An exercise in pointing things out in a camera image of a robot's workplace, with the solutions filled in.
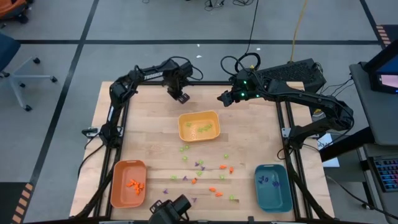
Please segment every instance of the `yellow cable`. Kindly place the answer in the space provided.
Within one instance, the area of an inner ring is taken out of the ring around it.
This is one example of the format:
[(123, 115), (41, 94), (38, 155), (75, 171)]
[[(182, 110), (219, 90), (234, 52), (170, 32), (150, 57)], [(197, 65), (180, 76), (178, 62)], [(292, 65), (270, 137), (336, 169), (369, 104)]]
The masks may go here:
[(307, 2), (308, 2), (308, 0), (304, 1), (303, 9), (301, 10), (300, 17), (298, 18), (296, 29), (294, 30), (293, 44), (292, 44), (292, 55), (290, 56), (290, 62), (293, 62), (294, 44), (296, 43), (296, 35), (297, 35), (297, 31), (299, 29), (301, 20), (303, 19), (303, 15), (304, 15), (305, 8), (307, 6)]

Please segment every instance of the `teal bowl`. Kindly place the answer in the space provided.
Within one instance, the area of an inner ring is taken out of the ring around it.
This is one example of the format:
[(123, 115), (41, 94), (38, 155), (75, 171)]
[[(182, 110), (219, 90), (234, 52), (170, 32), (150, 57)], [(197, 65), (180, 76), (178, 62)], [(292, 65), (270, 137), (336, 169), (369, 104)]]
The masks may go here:
[(292, 195), (284, 166), (259, 165), (254, 172), (257, 202), (265, 212), (281, 213), (292, 209)]

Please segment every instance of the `yellow bowl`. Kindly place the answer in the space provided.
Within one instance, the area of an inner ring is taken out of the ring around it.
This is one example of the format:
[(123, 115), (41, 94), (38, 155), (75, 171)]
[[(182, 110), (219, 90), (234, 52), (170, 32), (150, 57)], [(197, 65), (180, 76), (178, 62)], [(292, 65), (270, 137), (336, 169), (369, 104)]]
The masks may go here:
[(214, 111), (181, 114), (178, 130), (186, 142), (212, 140), (220, 135), (220, 122)]

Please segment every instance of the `wooden table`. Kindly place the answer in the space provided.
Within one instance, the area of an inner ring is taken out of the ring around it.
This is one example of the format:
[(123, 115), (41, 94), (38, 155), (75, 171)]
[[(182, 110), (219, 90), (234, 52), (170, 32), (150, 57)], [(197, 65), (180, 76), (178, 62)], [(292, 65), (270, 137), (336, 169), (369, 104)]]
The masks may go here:
[[(102, 83), (92, 126), (100, 127), (106, 121), (110, 84), (111, 82)], [(302, 83), (289, 85), (303, 88)], [(254, 169), (258, 165), (284, 165), (284, 161), (278, 160), (276, 156), (278, 150), (282, 149), (282, 140), (275, 103), (254, 99), (225, 108), (216, 97), (230, 88), (185, 87), (184, 92), (191, 98), (184, 105), (173, 100), (161, 86), (138, 88), (139, 94), (134, 95), (130, 101), (121, 160), (138, 159), (146, 164), (146, 199), (137, 208), (114, 208), (111, 215), (113, 220), (148, 220), (151, 215), (149, 207), (156, 200), (175, 200), (181, 194), (185, 194), (191, 201), (192, 208), (188, 211), (191, 220), (247, 221), (248, 216), (254, 216), (256, 221), (294, 220), (293, 211), (262, 211), (257, 205), (254, 188)], [(178, 135), (178, 117), (183, 113), (206, 110), (218, 113), (220, 136), (213, 141), (191, 143), (190, 149), (181, 153), (179, 148), (185, 143)], [(306, 106), (292, 104), (292, 111), (296, 125), (311, 122)], [(285, 125), (289, 126), (286, 112), (284, 118)], [(317, 147), (315, 140), (308, 139), (305, 143)], [(101, 141), (94, 139), (87, 147), (85, 156), (100, 145)], [(83, 166), (70, 215), (76, 215), (98, 188), (104, 151), (100, 150)], [(303, 147), (301, 153), (309, 191), (323, 209), (334, 216), (319, 153), (308, 147)], [(229, 154), (229, 158), (224, 159), (224, 154)], [(182, 160), (183, 156), (188, 157), (187, 162)], [(183, 181), (185, 175), (190, 179), (197, 177), (198, 168), (194, 163), (200, 159), (206, 168), (203, 175), (198, 177), (198, 183), (192, 185), (190, 181)], [(233, 166), (234, 173), (229, 175), (227, 170), (219, 170), (220, 164)], [(220, 174), (225, 174), (226, 179), (220, 180)], [(176, 175), (178, 180), (171, 180), (171, 175)], [(209, 187), (216, 187), (224, 196), (215, 197), (208, 190)], [(168, 189), (169, 194), (163, 194), (164, 189)], [(297, 192), (300, 213), (305, 217), (302, 194), (298, 188)], [(239, 202), (229, 201), (231, 194)], [(103, 195), (100, 215), (104, 215), (108, 195), (108, 191)], [(197, 198), (197, 201), (193, 203), (191, 198)]]

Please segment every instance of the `black keyboard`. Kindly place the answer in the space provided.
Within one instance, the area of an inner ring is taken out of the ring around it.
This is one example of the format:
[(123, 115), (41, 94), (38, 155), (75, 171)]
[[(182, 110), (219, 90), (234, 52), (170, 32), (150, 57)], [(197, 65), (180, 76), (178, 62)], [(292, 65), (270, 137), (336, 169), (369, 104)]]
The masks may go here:
[(305, 90), (311, 92), (318, 91), (318, 89), (326, 83), (321, 71), (319, 71), (317, 65), (311, 58), (258, 70), (257, 73), (276, 80), (303, 82)]
[(398, 191), (398, 157), (396, 159), (375, 158), (373, 163), (383, 191)]

